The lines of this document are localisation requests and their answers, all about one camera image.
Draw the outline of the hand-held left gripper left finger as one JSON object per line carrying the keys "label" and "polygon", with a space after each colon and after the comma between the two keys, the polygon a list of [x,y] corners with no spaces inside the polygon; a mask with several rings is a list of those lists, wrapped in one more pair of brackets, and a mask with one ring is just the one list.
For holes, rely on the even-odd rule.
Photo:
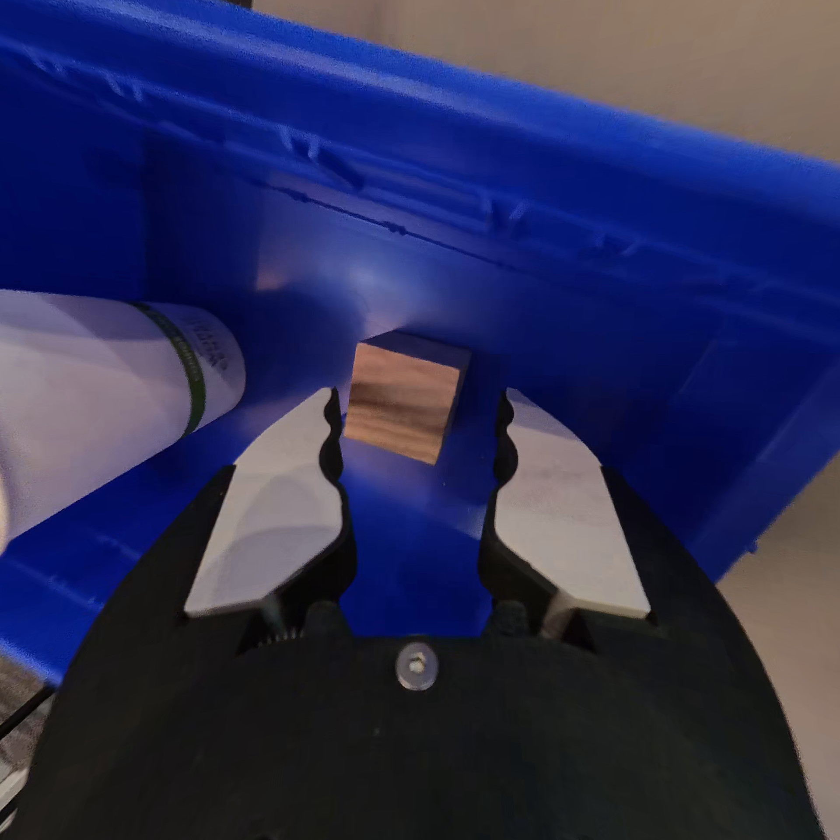
{"label": "hand-held left gripper left finger", "polygon": [[274,630],[300,631],[312,604],[340,599],[356,574],[341,433],[339,393],[323,387],[247,446],[234,462],[186,615],[254,608]]}

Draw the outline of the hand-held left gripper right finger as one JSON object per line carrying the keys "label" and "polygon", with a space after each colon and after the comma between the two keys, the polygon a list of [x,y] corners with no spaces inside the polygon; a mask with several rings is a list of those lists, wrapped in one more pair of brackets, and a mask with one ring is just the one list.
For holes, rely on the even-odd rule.
{"label": "hand-held left gripper right finger", "polygon": [[643,622],[652,607],[602,464],[561,421],[505,390],[479,546],[493,603],[515,606],[524,631],[560,638],[579,611]]}

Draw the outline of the wooden cube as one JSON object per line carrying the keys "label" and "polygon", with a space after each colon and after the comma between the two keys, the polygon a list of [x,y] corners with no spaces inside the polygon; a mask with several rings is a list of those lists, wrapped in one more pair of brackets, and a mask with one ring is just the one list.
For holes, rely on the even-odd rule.
{"label": "wooden cube", "polygon": [[356,345],[346,438],[433,466],[455,416],[472,353],[391,331]]}

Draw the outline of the blue plastic bin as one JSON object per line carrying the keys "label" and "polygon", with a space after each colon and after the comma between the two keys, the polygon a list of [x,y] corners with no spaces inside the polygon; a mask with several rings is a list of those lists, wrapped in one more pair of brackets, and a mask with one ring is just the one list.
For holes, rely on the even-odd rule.
{"label": "blue plastic bin", "polygon": [[838,168],[214,2],[2,2],[2,287],[170,301],[226,417],[17,539],[2,654],[53,684],[207,479],[404,330],[472,353],[438,464],[349,442],[365,636],[477,635],[500,393],[714,581],[838,452]]}

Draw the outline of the grey desk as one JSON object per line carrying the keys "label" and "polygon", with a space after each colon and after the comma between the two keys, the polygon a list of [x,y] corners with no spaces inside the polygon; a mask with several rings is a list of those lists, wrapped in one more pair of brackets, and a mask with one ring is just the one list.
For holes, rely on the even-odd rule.
{"label": "grey desk", "polygon": [[[838,1],[257,1],[279,18],[838,162]],[[839,813],[839,464],[719,584]]]}

